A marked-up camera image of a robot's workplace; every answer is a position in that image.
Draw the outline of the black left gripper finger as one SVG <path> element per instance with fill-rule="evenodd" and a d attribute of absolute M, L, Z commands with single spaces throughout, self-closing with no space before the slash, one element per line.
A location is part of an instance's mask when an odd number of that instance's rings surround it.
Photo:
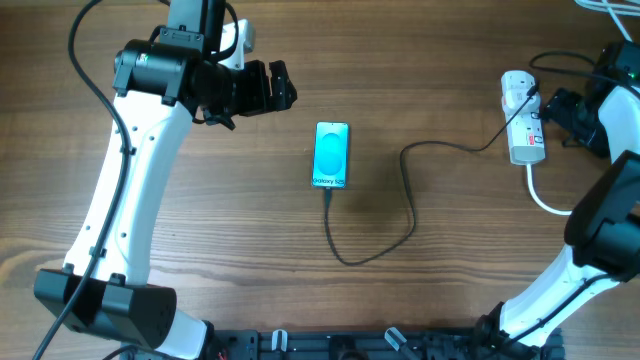
<path fill-rule="evenodd" d="M 286 64 L 282 60 L 277 60 L 269 63 L 269 70 L 271 72 L 271 82 L 289 82 L 290 78 L 286 68 Z"/>
<path fill-rule="evenodd" d="M 272 111 L 284 111 L 297 100 L 297 90 L 289 79 L 271 80 L 270 107 Z"/>

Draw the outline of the white power strip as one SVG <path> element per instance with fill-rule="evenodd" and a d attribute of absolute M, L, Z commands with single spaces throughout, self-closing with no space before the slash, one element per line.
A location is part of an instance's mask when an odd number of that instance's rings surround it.
<path fill-rule="evenodd" d="M 505 72 L 501 89 L 528 88 L 538 85 L 535 78 L 522 70 Z M 545 159 L 543 127 L 537 112 L 505 114 L 510 161 L 514 165 L 533 165 Z"/>

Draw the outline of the blue screen smartphone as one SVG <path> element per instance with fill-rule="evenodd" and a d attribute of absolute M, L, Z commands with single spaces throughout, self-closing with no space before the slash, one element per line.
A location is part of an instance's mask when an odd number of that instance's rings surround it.
<path fill-rule="evenodd" d="M 348 123 L 316 124 L 311 185 L 322 188 L 345 188 L 347 185 Z"/>

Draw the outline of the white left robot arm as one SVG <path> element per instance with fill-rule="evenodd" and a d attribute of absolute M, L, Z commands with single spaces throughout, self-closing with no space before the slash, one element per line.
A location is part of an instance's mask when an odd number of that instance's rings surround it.
<path fill-rule="evenodd" d="M 225 1 L 173 1 L 168 21 L 114 60 L 113 129 L 89 211 L 63 265 L 42 269 L 36 298 L 56 327 L 174 359 L 221 359 L 211 323 L 149 283 L 150 250 L 172 164 L 196 124 L 289 109 L 282 61 L 246 61 L 255 31 Z"/>

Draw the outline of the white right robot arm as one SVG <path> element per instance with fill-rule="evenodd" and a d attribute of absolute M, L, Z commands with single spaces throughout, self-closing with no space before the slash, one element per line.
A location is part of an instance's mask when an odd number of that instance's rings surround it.
<path fill-rule="evenodd" d="M 639 274 L 639 46 L 608 44 L 584 94 L 558 89 L 540 117 L 610 167 L 570 212 L 564 246 L 523 292 L 482 316 L 470 338 L 477 359 L 541 356 L 551 333 L 590 299 Z"/>

